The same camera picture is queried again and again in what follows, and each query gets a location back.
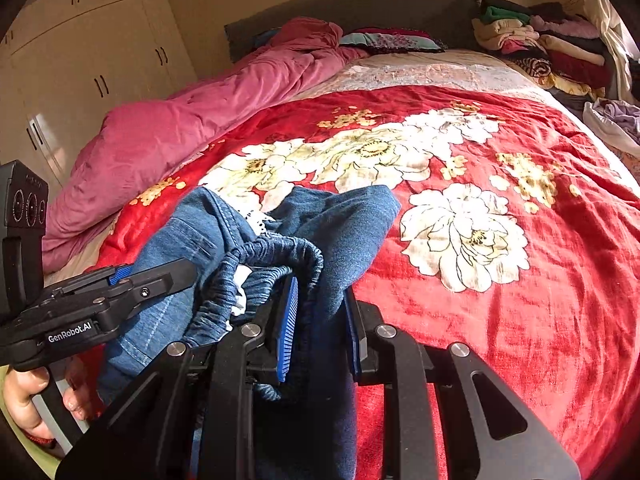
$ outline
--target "finger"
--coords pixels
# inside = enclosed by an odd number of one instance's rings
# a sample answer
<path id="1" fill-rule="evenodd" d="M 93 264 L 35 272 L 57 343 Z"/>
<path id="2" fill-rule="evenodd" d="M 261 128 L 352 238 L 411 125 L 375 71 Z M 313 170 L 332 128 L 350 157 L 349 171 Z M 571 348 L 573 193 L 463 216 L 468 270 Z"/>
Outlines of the finger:
<path id="1" fill-rule="evenodd" d="M 78 408 L 74 412 L 71 412 L 74 418 L 77 420 L 87 420 L 88 414 L 84 408 Z"/>
<path id="2" fill-rule="evenodd" d="M 89 387 L 86 384 L 83 384 L 76 390 L 67 388 L 65 393 L 62 395 L 62 401 L 70 412 L 84 409 L 85 412 L 89 413 L 91 409 Z"/>
<path id="3" fill-rule="evenodd" d="M 49 375 L 44 368 L 31 372 L 11 370 L 4 380 L 4 402 L 9 415 L 18 427 L 40 438 L 52 438 L 52 434 L 31 402 L 30 395 L 42 391 L 48 382 Z"/>
<path id="4" fill-rule="evenodd" d="M 65 370 L 65 378 L 72 388 L 79 388 L 86 381 L 86 368 L 82 360 L 74 356 Z"/>

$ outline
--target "folded clothes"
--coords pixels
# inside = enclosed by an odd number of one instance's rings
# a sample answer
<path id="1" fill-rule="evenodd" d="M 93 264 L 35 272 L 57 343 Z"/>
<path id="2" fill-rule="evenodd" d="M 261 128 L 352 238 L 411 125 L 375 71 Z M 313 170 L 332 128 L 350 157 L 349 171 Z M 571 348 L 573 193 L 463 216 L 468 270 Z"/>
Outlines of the folded clothes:
<path id="1" fill-rule="evenodd" d="M 510 10 L 511 12 L 519 12 L 520 14 L 526 14 L 530 16 L 533 14 L 529 7 L 524 7 L 519 4 L 510 2 L 509 0 L 482 0 L 480 2 L 480 13 L 484 14 L 487 7 L 497 7 L 498 9 Z"/>
<path id="2" fill-rule="evenodd" d="M 471 20 L 474 36 L 487 50 L 500 50 L 506 40 L 537 40 L 540 35 L 530 25 L 522 26 L 519 20 L 496 20 L 484 24 L 477 18 Z"/>
<path id="3" fill-rule="evenodd" d="M 575 59 L 588 61 L 589 63 L 593 63 L 594 65 L 597 65 L 597 66 L 604 65 L 604 58 L 600 54 L 593 54 L 591 52 L 587 52 L 586 50 L 580 48 L 579 46 L 571 44 L 568 41 L 561 40 L 560 38 L 556 38 L 555 36 L 549 36 L 548 34 L 543 34 L 542 36 L 540 36 L 540 39 L 538 40 L 538 42 L 547 50 L 555 50 L 556 52 L 562 52 L 563 54 L 567 54 L 568 56 L 575 57 Z"/>
<path id="4" fill-rule="evenodd" d="M 528 14 L 514 12 L 512 10 L 501 9 L 500 7 L 489 6 L 480 16 L 480 20 L 484 23 L 493 23 L 497 20 L 516 19 L 520 20 L 524 25 L 529 25 L 530 17 Z"/>
<path id="5" fill-rule="evenodd" d="M 513 52 L 502 52 L 502 54 L 508 54 L 508 58 L 524 59 L 526 57 L 535 57 L 537 59 L 549 60 L 549 56 L 546 50 L 536 40 L 521 40 L 519 43 L 524 47 Z"/>
<path id="6" fill-rule="evenodd" d="M 538 32 L 552 30 L 565 36 L 585 38 L 586 40 L 594 40 L 600 37 L 599 31 L 593 23 L 580 18 L 580 16 L 574 16 L 570 20 L 562 20 L 561 23 L 546 22 L 540 16 L 532 16 L 530 24 Z"/>
<path id="7" fill-rule="evenodd" d="M 530 15 L 541 16 L 546 22 L 561 23 L 562 20 L 567 20 L 569 16 L 564 12 L 562 4 L 560 2 L 545 2 L 542 4 L 536 4 L 529 7 Z"/>
<path id="8" fill-rule="evenodd" d="M 549 93 L 556 98 L 556 100 L 564 105 L 566 108 L 574 112 L 578 116 L 582 116 L 585 103 L 593 103 L 593 98 L 587 93 L 584 95 L 573 95 L 567 92 L 553 87 L 549 89 Z"/>
<path id="9" fill-rule="evenodd" d="M 506 66 L 508 66 L 509 68 L 515 70 L 520 75 L 524 76 L 529 81 L 531 81 L 533 84 L 538 85 L 543 90 L 548 90 L 549 88 L 553 87 L 553 83 L 549 82 L 549 77 L 551 77 L 552 74 L 549 74 L 549 75 L 546 75 L 546 76 L 542 76 L 542 77 L 533 77 L 529 73 L 527 73 L 520 65 L 517 65 L 513 61 L 509 61 L 509 59 L 507 59 L 507 57 L 508 56 L 505 56 L 505 57 L 502 57 L 500 59 Z"/>
<path id="10" fill-rule="evenodd" d="M 640 108 L 625 101 L 598 100 L 593 107 L 600 115 L 615 122 L 640 144 Z"/>
<path id="11" fill-rule="evenodd" d="M 540 55 L 540 49 L 519 50 L 503 56 L 505 60 L 519 67 L 524 73 L 533 79 L 547 77 L 551 74 L 551 65 L 548 59 Z"/>
<path id="12" fill-rule="evenodd" d="M 500 49 L 501 54 L 512 54 L 519 50 L 526 50 L 527 46 L 524 44 L 525 40 L 505 40 Z"/>
<path id="13" fill-rule="evenodd" d="M 604 88 L 593 89 L 585 83 L 577 83 L 575 81 L 571 81 L 570 79 L 562 77 L 561 75 L 553 72 L 549 76 L 548 82 L 551 84 L 551 86 L 562 90 L 566 94 L 574 96 L 588 95 L 593 101 L 595 101 L 598 97 L 604 97 L 605 94 Z"/>
<path id="14" fill-rule="evenodd" d="M 594 65 L 557 50 L 549 50 L 548 54 L 554 72 L 561 76 L 567 76 L 578 83 L 585 83 L 591 88 L 606 87 L 610 83 L 609 70 L 605 66 Z"/>
<path id="15" fill-rule="evenodd" d="M 592 54 L 600 54 L 601 56 L 606 56 L 608 52 L 607 46 L 600 38 L 596 38 L 595 40 L 575 38 L 572 36 L 565 36 L 564 34 L 560 34 L 559 32 L 555 32 L 553 30 L 548 30 L 546 34 L 548 36 L 555 36 L 556 38 L 565 40 L 567 43 L 571 43 L 575 46 L 579 46 L 581 49 L 586 50 L 587 52 L 591 52 Z"/>

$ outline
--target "pillow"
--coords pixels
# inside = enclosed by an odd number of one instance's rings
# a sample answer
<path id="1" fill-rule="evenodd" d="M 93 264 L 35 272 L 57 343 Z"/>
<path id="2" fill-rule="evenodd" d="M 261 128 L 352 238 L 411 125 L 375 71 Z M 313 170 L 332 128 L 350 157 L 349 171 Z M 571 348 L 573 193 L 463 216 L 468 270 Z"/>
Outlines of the pillow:
<path id="1" fill-rule="evenodd" d="M 411 28 L 378 28 L 365 27 L 357 28 L 353 32 L 364 32 L 369 34 L 391 34 L 392 36 L 421 36 L 423 38 L 433 39 L 429 34 L 422 30 L 413 30 Z"/>
<path id="2" fill-rule="evenodd" d="M 270 30 L 265 30 L 264 32 L 254 36 L 254 50 L 258 50 L 260 47 L 269 43 L 270 39 L 278 34 L 281 28 L 282 27 L 271 28 Z"/>
<path id="3" fill-rule="evenodd" d="M 369 54 L 405 54 L 407 52 L 444 52 L 444 45 L 431 38 L 408 34 L 352 32 L 340 40 L 343 46 L 356 46 Z"/>
<path id="4" fill-rule="evenodd" d="M 251 52 L 254 37 L 293 16 L 338 25 L 344 32 L 361 27 L 428 30 L 449 48 L 478 50 L 471 19 L 480 0 L 290 0 L 225 25 L 231 61 Z"/>

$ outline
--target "bed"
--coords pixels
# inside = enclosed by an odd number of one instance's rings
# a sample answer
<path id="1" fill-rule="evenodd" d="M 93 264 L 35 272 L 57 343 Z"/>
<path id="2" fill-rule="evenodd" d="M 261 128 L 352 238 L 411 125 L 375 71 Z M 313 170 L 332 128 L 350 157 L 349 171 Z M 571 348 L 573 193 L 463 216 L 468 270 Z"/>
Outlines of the bed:
<path id="1" fill-rule="evenodd" d="M 258 21 L 247 30 L 278 25 Z M 293 186 L 386 185 L 401 211 L 356 296 L 421 342 L 469 343 L 584 478 L 610 472 L 640 392 L 640 187 L 551 94 L 471 50 L 373 56 L 197 155 L 47 281 L 133 261 L 200 183 L 267 213 Z M 357 405 L 356 477 L 378 478 L 382 391 L 360 388 Z"/>

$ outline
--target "white curtain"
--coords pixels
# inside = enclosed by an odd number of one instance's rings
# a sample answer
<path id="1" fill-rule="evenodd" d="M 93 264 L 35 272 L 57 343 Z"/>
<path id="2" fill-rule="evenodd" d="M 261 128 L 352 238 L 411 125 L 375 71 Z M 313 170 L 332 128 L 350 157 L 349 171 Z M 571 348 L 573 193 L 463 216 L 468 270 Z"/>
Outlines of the white curtain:
<path id="1" fill-rule="evenodd" d="M 620 16 L 609 0 L 584 0 L 584 12 L 600 31 L 600 37 L 616 63 L 618 99 L 634 104 L 636 100 L 631 95 L 631 72 L 626 58 L 627 50 L 619 32 L 624 26 Z"/>

